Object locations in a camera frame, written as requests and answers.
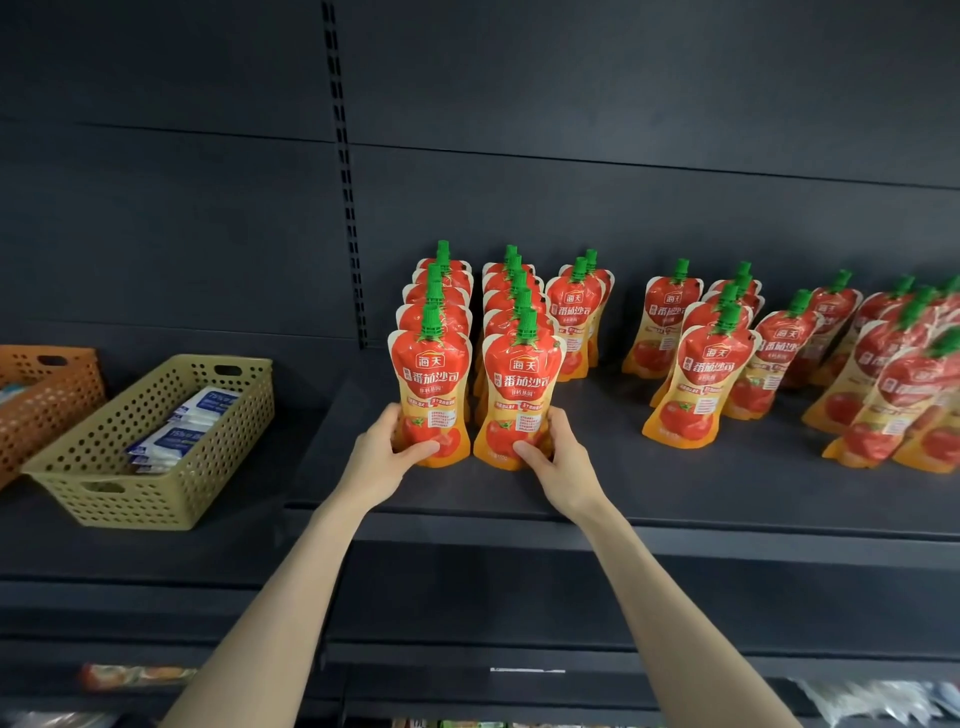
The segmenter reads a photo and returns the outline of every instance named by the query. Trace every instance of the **plastic bag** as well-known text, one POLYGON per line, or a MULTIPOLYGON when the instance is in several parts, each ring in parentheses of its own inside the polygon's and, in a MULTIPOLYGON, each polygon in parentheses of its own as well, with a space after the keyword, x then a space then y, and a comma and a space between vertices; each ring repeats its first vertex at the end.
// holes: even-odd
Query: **plastic bag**
POLYGON ((833 728, 850 716, 877 717, 886 714, 903 725, 913 717, 926 726, 939 717, 937 708, 922 683, 870 680, 864 683, 821 683, 794 681, 813 701, 820 715, 833 728))
POLYGON ((112 713, 14 711, 4 714, 11 728, 110 728, 119 717, 112 713))

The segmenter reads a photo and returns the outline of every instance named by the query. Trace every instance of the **plastic basket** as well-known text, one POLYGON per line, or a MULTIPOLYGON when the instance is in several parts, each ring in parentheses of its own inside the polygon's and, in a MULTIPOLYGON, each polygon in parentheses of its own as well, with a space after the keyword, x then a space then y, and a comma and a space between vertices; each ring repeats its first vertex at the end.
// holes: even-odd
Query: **plastic basket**
POLYGON ((93 349, 0 346, 0 387, 14 383, 28 388, 0 404, 0 488, 105 401, 93 349))
POLYGON ((274 417, 273 362, 180 354, 23 466, 83 525, 187 530, 274 417), (127 447, 205 386, 242 395, 169 473, 138 475, 127 447))

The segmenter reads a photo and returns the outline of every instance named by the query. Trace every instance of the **tomato image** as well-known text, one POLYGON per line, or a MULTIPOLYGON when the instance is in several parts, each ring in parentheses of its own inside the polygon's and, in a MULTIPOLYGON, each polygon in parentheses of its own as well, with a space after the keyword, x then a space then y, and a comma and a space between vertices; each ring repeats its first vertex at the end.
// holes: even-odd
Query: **tomato image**
POLYGON ((880 425, 857 423, 844 432, 843 442, 854 455, 868 460, 885 460, 896 449, 900 438, 884 434, 880 425))
POLYGON ((766 412, 770 409, 776 391, 764 389, 762 379, 738 379, 730 392, 730 399, 738 407, 750 412, 766 412))
POLYGON ((518 440, 532 440, 534 432, 520 432, 515 429, 515 420, 491 420, 487 425, 487 447, 498 455, 516 457, 514 443, 518 440))
POLYGON ((670 366, 673 350, 662 350, 659 341, 638 341, 632 356, 639 366, 658 372, 670 366))
POLYGON ((560 368, 560 373, 564 375, 573 374, 580 366, 584 356, 580 352, 567 352, 564 357, 564 365, 560 368))
POLYGON ((698 415, 693 411, 695 406, 691 401, 669 401, 660 412, 663 427, 685 440, 703 439, 710 432, 713 415, 698 415))
POLYGON ((433 457, 447 457, 452 455, 460 445, 460 430, 451 427, 443 431, 439 427, 428 427, 425 417, 408 417, 403 421, 403 437, 408 445, 422 443, 427 440, 436 440, 440 449, 433 457))
POLYGON ((920 441, 920 447, 934 460, 960 465, 960 429, 935 427, 920 441))
POLYGON ((863 397, 861 395, 853 392, 839 392, 827 397, 827 417, 841 425, 849 425, 862 406, 863 397))

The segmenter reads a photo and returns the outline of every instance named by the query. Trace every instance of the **olive green basket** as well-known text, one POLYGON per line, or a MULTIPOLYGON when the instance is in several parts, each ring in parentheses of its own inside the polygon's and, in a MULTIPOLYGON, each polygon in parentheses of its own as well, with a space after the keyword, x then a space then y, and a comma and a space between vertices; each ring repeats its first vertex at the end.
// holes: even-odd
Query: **olive green basket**
POLYGON ((83 525, 184 531, 196 524, 274 418, 273 362, 180 354, 28 460, 83 525), (242 393, 169 473, 138 475, 127 448, 205 386, 242 393))

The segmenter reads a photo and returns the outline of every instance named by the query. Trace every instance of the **finger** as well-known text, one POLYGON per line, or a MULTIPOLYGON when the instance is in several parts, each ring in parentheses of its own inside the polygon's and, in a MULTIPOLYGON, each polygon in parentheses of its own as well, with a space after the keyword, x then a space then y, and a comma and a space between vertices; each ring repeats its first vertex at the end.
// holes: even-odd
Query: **finger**
POLYGON ((383 408, 383 412, 380 413, 380 416, 376 418, 376 422, 370 425, 368 432, 393 432, 394 427, 396 426, 396 421, 400 417, 400 405, 392 401, 386 407, 383 408))
POLYGON ((547 422, 550 423, 550 436, 553 443, 558 448, 568 448, 577 444, 577 436, 573 434, 570 428, 570 420, 566 416, 566 410, 560 407, 550 407, 546 413, 547 422))
POLYGON ((517 440, 514 443, 514 452, 523 458, 523 462, 530 466, 537 477, 545 477, 553 468, 553 463, 546 459, 546 455, 540 452, 540 448, 530 443, 517 440))
POLYGON ((425 460, 430 457, 434 452, 440 449, 440 443, 436 440, 424 440, 421 443, 416 443, 411 445, 409 448, 403 452, 398 452, 395 455, 400 461, 400 465, 403 467, 403 471, 406 473, 407 470, 419 463, 421 460, 425 460))

